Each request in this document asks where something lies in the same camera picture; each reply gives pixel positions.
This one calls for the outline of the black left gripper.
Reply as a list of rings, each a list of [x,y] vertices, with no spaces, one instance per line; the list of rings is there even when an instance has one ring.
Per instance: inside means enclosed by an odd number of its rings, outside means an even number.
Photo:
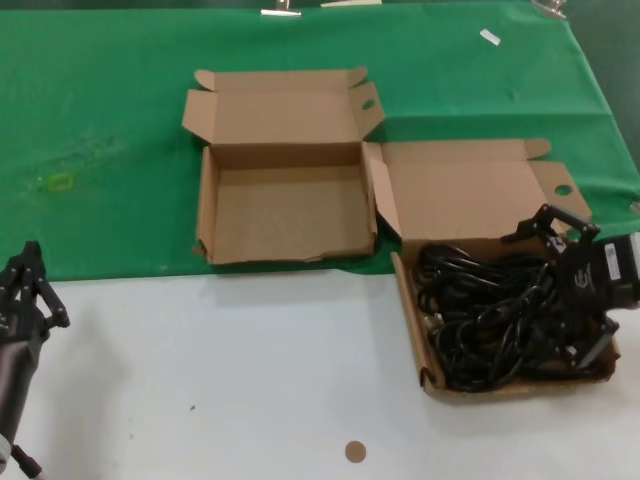
[[[49,309],[48,317],[39,310],[38,298]],[[10,257],[1,271],[1,345],[45,342],[45,326],[67,328],[70,319],[66,307],[47,280],[40,244],[28,241],[23,252]]]

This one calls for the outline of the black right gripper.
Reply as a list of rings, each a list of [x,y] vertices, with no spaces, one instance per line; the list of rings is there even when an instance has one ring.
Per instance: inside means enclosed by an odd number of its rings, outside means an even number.
[[[551,246],[561,241],[552,227],[554,221],[568,225],[581,235],[580,242],[568,243],[558,257],[558,288],[569,317],[576,322],[583,321],[567,347],[569,364],[575,369],[586,369],[619,329],[619,324],[605,313],[609,271],[604,243],[591,242],[600,233],[600,227],[566,209],[543,204],[531,218],[520,221],[514,233],[501,240],[516,243],[536,238],[545,246]]]

